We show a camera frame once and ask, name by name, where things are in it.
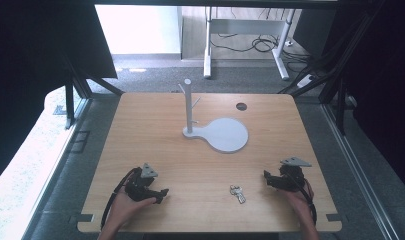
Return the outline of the white metal desk frame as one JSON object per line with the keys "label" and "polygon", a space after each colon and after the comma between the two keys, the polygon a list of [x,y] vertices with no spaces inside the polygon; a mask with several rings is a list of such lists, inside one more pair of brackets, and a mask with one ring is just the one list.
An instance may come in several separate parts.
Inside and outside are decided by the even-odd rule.
{"label": "white metal desk frame", "polygon": [[280,76],[289,79],[289,74],[281,58],[287,41],[295,9],[290,9],[285,20],[242,20],[212,18],[212,8],[205,8],[206,38],[204,51],[203,75],[211,77],[211,35],[212,34],[243,34],[243,35],[273,35],[278,38],[278,46],[271,50]]}

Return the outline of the black metal frame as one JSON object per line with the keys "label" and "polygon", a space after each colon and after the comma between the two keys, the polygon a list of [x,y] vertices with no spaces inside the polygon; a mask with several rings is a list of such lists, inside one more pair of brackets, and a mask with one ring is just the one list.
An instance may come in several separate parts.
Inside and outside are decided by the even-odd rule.
{"label": "black metal frame", "polygon": [[87,83],[88,79],[92,80],[93,82],[97,83],[98,85],[102,86],[103,88],[107,89],[117,96],[121,96],[123,94],[122,90],[108,83],[103,78],[90,75],[84,70],[75,67],[66,55],[63,56],[63,61],[66,64],[68,73],[67,80],[65,81],[66,129],[70,129],[76,121],[73,89],[76,88],[79,96],[85,99],[90,98],[92,95],[92,90]]}
{"label": "black metal frame", "polygon": [[[337,112],[335,124],[344,132],[343,118],[345,111],[346,84],[344,75],[349,60],[354,55],[368,27],[385,0],[338,0],[334,10],[344,14],[349,19],[349,26],[341,30],[341,37],[334,46],[321,58],[305,67],[290,83],[279,91],[279,94],[290,94],[296,98],[320,85],[324,85],[318,99],[321,104],[328,104],[337,97]],[[296,85],[307,76],[310,71],[326,68],[327,72],[311,81],[304,87],[297,89]]]}

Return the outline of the black curtain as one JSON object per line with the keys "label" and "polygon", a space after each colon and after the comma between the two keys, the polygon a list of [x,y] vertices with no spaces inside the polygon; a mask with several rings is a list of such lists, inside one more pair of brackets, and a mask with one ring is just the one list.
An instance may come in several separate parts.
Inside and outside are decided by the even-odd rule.
{"label": "black curtain", "polygon": [[0,176],[48,93],[74,79],[116,76],[93,3],[0,0]]}
{"label": "black curtain", "polygon": [[[293,38],[319,59],[332,53],[362,12],[304,9]],[[354,118],[405,185],[405,0],[384,0],[347,67]]]}

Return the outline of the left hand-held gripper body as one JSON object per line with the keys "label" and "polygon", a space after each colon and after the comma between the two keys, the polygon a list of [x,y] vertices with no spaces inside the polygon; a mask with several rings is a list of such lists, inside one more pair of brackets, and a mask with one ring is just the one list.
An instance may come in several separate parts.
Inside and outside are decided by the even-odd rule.
{"label": "left hand-held gripper body", "polygon": [[148,163],[144,163],[142,167],[131,170],[126,180],[125,192],[136,202],[161,197],[160,191],[149,189],[157,176],[158,173]]}

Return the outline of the silver bunch of keys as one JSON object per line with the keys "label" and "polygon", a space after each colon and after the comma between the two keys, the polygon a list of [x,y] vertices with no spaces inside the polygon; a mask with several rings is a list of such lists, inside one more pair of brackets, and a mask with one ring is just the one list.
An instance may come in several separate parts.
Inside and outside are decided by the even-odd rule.
{"label": "silver bunch of keys", "polygon": [[243,190],[240,186],[231,185],[230,186],[230,194],[235,196],[240,204],[244,204],[246,202],[246,198],[243,194]]}

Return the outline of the person's left hand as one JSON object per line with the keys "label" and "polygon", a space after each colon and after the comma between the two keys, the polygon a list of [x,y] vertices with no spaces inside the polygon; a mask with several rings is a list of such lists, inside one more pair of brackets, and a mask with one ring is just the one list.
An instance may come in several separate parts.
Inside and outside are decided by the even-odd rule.
{"label": "person's left hand", "polygon": [[128,222],[139,210],[152,205],[156,202],[155,198],[148,198],[141,201],[132,200],[121,188],[111,205],[103,232],[117,232],[126,222]]}

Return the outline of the person's right hand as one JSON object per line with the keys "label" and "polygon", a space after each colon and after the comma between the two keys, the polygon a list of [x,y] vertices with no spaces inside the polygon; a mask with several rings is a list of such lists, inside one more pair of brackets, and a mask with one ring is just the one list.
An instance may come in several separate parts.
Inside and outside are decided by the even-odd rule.
{"label": "person's right hand", "polygon": [[309,201],[301,191],[289,192],[280,190],[280,193],[294,210],[301,226],[314,226]]}

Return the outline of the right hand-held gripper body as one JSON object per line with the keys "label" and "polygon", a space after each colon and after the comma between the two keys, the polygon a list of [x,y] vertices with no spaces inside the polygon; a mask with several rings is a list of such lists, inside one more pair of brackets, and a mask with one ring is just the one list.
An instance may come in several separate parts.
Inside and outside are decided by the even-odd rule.
{"label": "right hand-held gripper body", "polygon": [[296,192],[305,186],[305,176],[303,167],[311,167],[309,162],[306,162],[298,157],[290,157],[281,160],[282,166],[279,168],[280,176],[274,180],[275,188]]}

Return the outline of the white key stand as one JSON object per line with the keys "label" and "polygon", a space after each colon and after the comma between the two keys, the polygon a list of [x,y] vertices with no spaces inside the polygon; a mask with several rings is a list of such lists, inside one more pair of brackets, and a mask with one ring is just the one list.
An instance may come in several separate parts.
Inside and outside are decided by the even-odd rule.
{"label": "white key stand", "polygon": [[184,137],[204,140],[214,150],[226,154],[238,152],[246,146],[249,140],[248,129],[235,118],[217,118],[205,126],[196,127],[197,121],[193,119],[193,108],[200,98],[192,100],[192,81],[190,79],[179,83],[179,87],[185,96],[186,126],[182,130]]}

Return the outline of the white power strip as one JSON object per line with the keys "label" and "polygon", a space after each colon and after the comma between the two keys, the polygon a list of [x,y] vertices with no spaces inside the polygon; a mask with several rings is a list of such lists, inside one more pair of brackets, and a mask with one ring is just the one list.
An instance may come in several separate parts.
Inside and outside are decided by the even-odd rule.
{"label": "white power strip", "polygon": [[311,83],[313,80],[315,80],[316,77],[314,75],[308,74],[307,76],[305,76],[302,80],[300,80],[297,83],[297,87],[298,88],[303,88],[306,85],[308,85],[309,83]]}

